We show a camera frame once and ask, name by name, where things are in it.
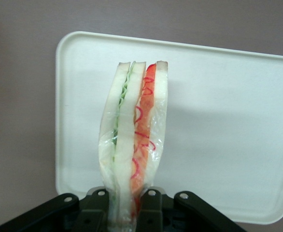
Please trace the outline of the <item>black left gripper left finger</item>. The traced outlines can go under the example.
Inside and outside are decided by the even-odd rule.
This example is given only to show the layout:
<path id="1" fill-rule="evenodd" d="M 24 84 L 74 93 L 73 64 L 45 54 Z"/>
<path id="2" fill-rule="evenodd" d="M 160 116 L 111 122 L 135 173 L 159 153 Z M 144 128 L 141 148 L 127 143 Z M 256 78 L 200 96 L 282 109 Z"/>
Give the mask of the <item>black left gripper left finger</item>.
<path id="1" fill-rule="evenodd" d="M 109 193 L 64 193 L 0 225 L 0 232 L 106 232 Z"/>

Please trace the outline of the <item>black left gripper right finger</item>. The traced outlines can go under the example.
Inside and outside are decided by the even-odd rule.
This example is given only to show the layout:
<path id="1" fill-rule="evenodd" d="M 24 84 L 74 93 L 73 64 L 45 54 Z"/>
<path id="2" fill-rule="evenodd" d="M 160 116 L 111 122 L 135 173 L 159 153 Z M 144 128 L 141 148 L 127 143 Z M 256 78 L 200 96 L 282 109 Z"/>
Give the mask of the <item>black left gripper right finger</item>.
<path id="1" fill-rule="evenodd" d="M 137 232 L 244 232 L 241 226 L 190 191 L 169 197 L 160 188 L 141 196 Z"/>

